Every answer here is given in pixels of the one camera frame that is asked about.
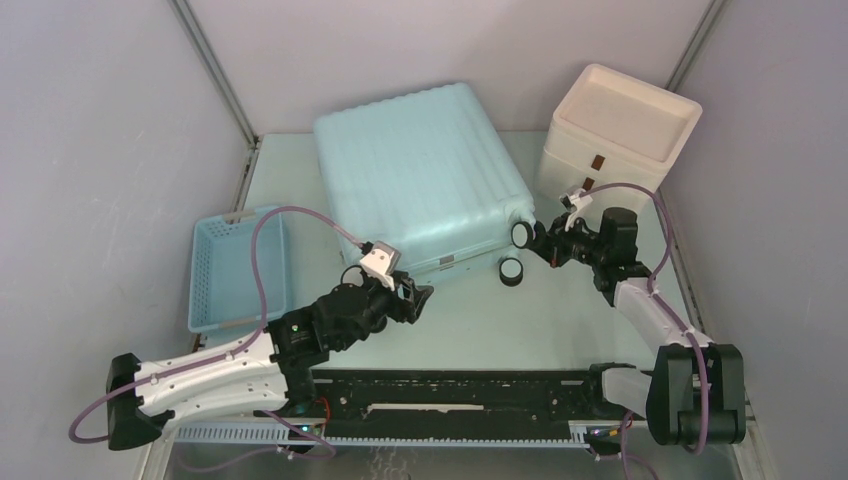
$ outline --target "stacked white bin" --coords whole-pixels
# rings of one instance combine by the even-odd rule
[[[558,199],[629,182],[656,191],[701,116],[692,100],[601,65],[589,65],[554,112],[538,171],[538,188]],[[586,213],[597,227],[604,209],[640,212],[648,197],[632,189],[593,196]]]

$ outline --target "light green tabletop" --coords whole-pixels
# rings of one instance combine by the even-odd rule
[[[501,133],[531,190],[545,136]],[[317,156],[311,134],[266,135],[245,208],[300,205],[328,214]],[[563,212],[558,202],[534,196],[537,218],[546,225]],[[288,214],[285,222],[295,307],[301,307],[329,292],[345,264],[333,230],[305,215]],[[665,244],[650,207],[639,218],[638,246],[639,259],[653,268]],[[653,368],[636,330],[595,290],[589,267],[572,262],[552,269],[534,254],[521,253],[525,272],[518,287],[501,285],[495,266],[438,284],[415,325],[390,321],[385,331],[333,353],[320,368],[583,369],[612,361]],[[672,306],[685,313],[671,265],[659,284]]]

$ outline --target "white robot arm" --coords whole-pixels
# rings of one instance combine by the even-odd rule
[[[150,381],[107,401],[109,448],[150,443],[187,421],[311,405],[317,394],[310,367],[326,362],[330,351],[346,350],[382,331],[388,318],[415,323],[433,293],[433,287],[417,287],[405,272],[394,270],[400,253],[393,248],[378,242],[366,249],[341,284],[312,305],[268,322],[249,348],[239,347],[254,334],[167,360],[140,362],[131,353],[115,357],[108,392]],[[380,263],[380,257],[392,261]],[[173,372],[213,357],[222,359]]]
[[[651,271],[636,260],[634,212],[608,208],[600,229],[594,232],[579,217],[580,210],[591,202],[590,196],[577,193],[564,196],[562,202],[570,211],[556,218],[547,230],[540,222],[532,226],[516,223],[513,243],[533,251],[554,268],[572,260],[591,266],[595,288],[633,324],[656,356],[650,375],[632,365],[593,365],[590,372],[599,376],[593,390],[597,398],[589,401],[623,407],[619,408],[622,416],[626,409],[645,418],[661,445],[697,443],[704,418],[708,421],[707,442],[741,442],[746,418],[739,350],[733,345],[716,345],[681,320],[659,292],[649,288]],[[698,357],[703,357],[707,378],[695,380]],[[708,415],[704,416],[702,395],[708,399]]]

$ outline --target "plastic basket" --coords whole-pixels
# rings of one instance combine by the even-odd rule
[[[210,217],[194,226],[188,329],[194,333],[255,325],[259,292],[250,265],[250,239],[259,219],[276,206]],[[268,300],[268,319],[286,313],[291,282],[281,215],[259,232],[257,260]]]

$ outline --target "suitcase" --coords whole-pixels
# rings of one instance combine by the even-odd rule
[[[314,130],[333,218],[398,249],[398,269],[435,284],[497,264],[505,284],[521,281],[510,229],[535,223],[533,197],[468,85],[333,113]]]

